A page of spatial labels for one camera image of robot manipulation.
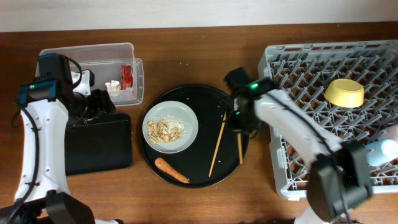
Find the white rice pile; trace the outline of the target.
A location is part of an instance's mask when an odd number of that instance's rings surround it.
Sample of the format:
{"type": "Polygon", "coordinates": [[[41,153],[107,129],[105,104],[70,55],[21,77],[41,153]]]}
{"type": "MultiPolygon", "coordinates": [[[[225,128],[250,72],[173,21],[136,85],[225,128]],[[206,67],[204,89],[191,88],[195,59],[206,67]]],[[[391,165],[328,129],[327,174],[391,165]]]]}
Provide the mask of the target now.
{"type": "Polygon", "coordinates": [[[177,131],[183,131],[185,129],[183,120],[176,116],[167,115],[160,118],[158,122],[164,124],[169,133],[174,129],[177,131]]]}

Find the wooden chopstick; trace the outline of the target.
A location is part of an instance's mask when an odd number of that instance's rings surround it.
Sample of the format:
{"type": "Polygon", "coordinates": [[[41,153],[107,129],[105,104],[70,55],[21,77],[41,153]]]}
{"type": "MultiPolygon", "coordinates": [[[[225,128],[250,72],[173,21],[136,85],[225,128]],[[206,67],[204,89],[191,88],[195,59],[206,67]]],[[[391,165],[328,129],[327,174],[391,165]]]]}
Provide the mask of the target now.
{"type": "Polygon", "coordinates": [[[238,140],[238,155],[239,155],[239,164],[243,164],[243,145],[242,145],[242,134],[237,134],[238,140]]]}
{"type": "Polygon", "coordinates": [[[224,115],[223,115],[223,121],[222,121],[222,124],[221,124],[221,127],[220,127],[218,139],[217,139],[216,146],[215,146],[215,151],[214,151],[214,154],[213,154],[210,170],[209,170],[209,173],[208,173],[208,177],[211,177],[212,172],[213,172],[213,168],[214,168],[214,165],[215,165],[215,160],[216,160],[216,157],[217,157],[218,149],[220,147],[220,142],[221,142],[221,138],[222,138],[223,131],[224,131],[225,122],[226,122],[226,111],[224,112],[224,115]]]}

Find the peanut shells pile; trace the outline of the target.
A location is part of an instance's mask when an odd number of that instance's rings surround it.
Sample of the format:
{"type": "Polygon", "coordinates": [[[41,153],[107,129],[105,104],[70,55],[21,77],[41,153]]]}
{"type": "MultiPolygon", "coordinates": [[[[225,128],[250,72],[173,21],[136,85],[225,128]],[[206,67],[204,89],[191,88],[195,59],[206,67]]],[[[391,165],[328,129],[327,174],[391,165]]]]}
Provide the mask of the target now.
{"type": "Polygon", "coordinates": [[[164,120],[147,122],[147,135],[154,144],[175,142],[181,138],[183,131],[183,126],[168,124],[164,120]]]}

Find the blue cup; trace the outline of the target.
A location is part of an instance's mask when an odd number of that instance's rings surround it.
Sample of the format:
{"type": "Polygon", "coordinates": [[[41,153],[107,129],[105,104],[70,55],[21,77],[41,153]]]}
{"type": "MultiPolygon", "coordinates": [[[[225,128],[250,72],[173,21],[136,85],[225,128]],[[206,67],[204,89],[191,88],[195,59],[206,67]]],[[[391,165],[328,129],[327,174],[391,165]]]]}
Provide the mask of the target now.
{"type": "Polygon", "coordinates": [[[364,146],[366,158],[370,166],[380,166],[397,158],[397,142],[383,139],[364,146]]]}

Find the grey plate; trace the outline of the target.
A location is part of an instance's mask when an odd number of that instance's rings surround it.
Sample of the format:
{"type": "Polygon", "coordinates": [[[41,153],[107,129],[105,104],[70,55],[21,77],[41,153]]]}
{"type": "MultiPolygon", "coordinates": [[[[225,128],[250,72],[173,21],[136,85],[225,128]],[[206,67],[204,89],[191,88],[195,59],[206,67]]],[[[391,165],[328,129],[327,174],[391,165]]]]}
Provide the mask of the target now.
{"type": "Polygon", "coordinates": [[[179,101],[164,101],[153,106],[145,115],[142,124],[142,133],[150,148],[164,154],[174,154],[187,149],[195,140],[198,134],[198,119],[193,110],[179,101]],[[172,115],[184,122],[185,129],[180,139],[175,142],[154,144],[149,141],[147,135],[147,122],[158,121],[160,118],[172,115]]]}

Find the orange carrot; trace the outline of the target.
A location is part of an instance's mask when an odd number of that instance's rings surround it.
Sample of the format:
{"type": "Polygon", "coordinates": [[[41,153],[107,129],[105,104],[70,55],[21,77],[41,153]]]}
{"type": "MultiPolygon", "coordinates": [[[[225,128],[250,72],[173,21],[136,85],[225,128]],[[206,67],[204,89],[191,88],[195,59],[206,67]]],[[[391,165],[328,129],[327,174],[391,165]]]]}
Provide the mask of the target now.
{"type": "Polygon", "coordinates": [[[163,158],[158,157],[155,162],[155,166],[165,172],[166,174],[172,176],[174,179],[178,180],[181,183],[189,184],[190,181],[187,177],[176,171],[169,163],[167,163],[163,158]]]}

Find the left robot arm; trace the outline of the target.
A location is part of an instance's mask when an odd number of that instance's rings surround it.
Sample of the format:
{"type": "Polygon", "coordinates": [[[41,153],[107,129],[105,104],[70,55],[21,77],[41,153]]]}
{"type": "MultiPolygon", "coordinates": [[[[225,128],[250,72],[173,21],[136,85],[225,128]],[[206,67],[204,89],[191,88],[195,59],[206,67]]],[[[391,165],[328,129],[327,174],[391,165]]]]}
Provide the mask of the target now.
{"type": "Polygon", "coordinates": [[[87,121],[115,112],[106,90],[91,87],[94,73],[62,54],[38,59],[39,75],[22,84],[15,104],[24,127],[22,174],[14,205],[1,223],[101,223],[90,207],[70,195],[65,171],[65,131],[70,118],[87,121]]]}

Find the yellow bowl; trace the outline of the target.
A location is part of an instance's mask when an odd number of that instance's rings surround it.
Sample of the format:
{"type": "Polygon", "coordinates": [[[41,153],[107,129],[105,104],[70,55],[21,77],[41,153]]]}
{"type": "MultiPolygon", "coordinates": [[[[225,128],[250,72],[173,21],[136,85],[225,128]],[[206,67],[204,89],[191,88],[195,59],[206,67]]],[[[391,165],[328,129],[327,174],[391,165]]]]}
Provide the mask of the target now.
{"type": "Polygon", "coordinates": [[[340,78],[330,83],[324,97],[333,105],[356,108],[364,103],[364,87],[354,80],[340,78]]]}

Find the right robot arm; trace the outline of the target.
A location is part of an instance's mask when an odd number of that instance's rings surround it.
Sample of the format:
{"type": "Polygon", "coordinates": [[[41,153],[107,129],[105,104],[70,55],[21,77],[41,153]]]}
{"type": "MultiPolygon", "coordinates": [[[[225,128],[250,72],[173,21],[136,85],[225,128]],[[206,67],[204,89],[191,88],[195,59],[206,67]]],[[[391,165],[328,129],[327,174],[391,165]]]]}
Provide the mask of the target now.
{"type": "Polygon", "coordinates": [[[332,223],[373,196],[366,150],[356,140],[344,141],[301,110],[288,93],[269,78],[253,80],[239,67],[224,78],[232,91],[233,110],[226,125],[251,134],[262,124],[278,130],[309,169],[309,206],[295,223],[332,223]]]}

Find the white tissue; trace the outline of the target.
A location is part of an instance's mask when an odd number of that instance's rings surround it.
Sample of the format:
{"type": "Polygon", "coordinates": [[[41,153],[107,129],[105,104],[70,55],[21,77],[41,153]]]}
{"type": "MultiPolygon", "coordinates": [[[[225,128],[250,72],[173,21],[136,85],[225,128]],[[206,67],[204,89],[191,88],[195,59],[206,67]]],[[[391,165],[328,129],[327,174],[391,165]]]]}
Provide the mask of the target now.
{"type": "Polygon", "coordinates": [[[121,91],[121,84],[117,80],[111,80],[110,82],[105,83],[107,92],[110,96],[118,96],[121,91]]]}

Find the red snack wrapper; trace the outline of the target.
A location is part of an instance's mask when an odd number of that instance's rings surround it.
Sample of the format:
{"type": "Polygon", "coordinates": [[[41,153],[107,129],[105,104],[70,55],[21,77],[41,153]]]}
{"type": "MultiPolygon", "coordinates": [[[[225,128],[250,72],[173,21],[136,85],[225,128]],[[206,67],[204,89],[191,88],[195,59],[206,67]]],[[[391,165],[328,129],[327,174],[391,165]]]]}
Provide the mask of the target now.
{"type": "Polygon", "coordinates": [[[121,65],[121,89],[127,90],[134,84],[132,67],[130,65],[121,65]]]}

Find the pink cup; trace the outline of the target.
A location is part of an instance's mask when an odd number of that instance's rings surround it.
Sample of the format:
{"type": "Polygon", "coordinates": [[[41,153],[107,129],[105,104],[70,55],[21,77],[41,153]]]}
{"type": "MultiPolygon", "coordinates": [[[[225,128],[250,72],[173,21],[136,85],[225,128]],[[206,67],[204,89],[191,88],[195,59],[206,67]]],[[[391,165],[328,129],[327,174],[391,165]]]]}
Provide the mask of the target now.
{"type": "Polygon", "coordinates": [[[398,142],[398,124],[385,129],[384,139],[391,139],[398,142]]]}

